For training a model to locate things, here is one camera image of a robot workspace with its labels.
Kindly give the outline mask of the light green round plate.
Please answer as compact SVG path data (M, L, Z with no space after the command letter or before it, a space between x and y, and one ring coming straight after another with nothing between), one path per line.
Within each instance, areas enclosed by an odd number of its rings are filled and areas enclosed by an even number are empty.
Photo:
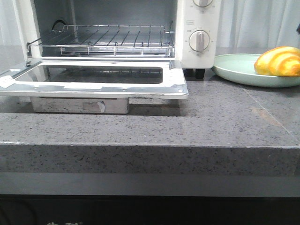
M286 88L300 84L299 77L259 75L254 63L259 54L235 53L215 57L212 70L220 77L231 82L265 88Z

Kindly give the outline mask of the lower oven timer knob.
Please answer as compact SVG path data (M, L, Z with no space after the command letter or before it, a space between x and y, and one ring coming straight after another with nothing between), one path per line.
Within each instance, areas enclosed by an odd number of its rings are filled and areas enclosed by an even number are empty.
M190 47L197 52L203 52L209 45L210 37L207 32L197 30L189 37Z

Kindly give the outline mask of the dark cabinet under counter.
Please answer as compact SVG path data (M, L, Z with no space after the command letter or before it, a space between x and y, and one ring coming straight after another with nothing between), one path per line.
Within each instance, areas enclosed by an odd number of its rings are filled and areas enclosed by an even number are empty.
M300 179L3 172L3 225L297 225Z

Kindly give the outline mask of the glass oven door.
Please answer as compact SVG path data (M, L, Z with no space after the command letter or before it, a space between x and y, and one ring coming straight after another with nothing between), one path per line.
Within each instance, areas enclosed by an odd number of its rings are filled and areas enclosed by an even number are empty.
M50 98L188 97L186 79L172 60L34 59L0 75L3 96Z

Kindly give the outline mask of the upper oven temperature knob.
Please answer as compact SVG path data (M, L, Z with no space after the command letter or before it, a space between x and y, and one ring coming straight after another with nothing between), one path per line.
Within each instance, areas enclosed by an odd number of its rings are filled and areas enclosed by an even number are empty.
M212 0L193 0L193 2L195 5L204 8L209 6L212 3Z

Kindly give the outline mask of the yellow striped croissant bread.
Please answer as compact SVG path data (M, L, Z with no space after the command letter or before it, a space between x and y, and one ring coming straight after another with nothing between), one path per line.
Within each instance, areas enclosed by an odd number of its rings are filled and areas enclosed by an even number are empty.
M271 76L300 76L300 50L291 46L280 46L266 51L254 63L257 74Z

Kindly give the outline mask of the white Toshiba toaster oven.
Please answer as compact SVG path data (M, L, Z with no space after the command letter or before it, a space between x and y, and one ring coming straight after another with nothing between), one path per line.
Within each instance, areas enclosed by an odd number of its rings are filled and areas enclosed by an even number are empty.
M14 0L18 29L27 66L34 59L175 60L202 78L214 64L221 1L199 7L193 0ZM27 43L59 29L60 25L163 25L175 32L175 51L162 57L41 57L29 56ZM210 42L203 52L189 45L190 35L203 30Z

